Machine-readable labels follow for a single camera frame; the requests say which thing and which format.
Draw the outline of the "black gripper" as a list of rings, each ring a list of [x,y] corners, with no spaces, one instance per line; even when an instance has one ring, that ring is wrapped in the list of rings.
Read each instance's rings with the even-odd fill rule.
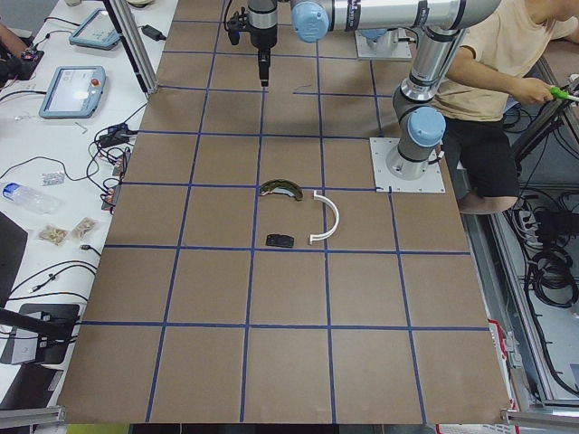
[[[262,87],[270,84],[271,49],[277,43],[277,28],[260,29],[250,28],[251,43],[258,50],[259,79]]]

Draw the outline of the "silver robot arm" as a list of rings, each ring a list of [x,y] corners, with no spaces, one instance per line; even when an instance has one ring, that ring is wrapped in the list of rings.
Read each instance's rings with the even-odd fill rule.
[[[431,102],[451,66],[465,32],[488,18],[496,1],[291,1],[290,22],[301,41],[314,43],[327,33],[400,29],[415,34],[408,75],[393,92],[401,136],[385,159],[390,173],[420,178],[446,128]]]
[[[397,49],[402,47],[404,43],[413,41],[413,38],[408,37],[402,28],[364,29],[357,32],[365,38],[370,47],[381,46],[388,50]]]

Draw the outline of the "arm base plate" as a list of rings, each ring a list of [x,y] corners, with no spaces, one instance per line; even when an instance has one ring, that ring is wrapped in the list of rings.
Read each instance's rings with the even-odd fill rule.
[[[396,137],[371,137],[370,155],[378,193],[445,193],[438,155],[433,149],[419,163],[405,160]]]
[[[410,42],[413,40],[402,28],[370,29],[355,32],[359,59],[410,61]]]

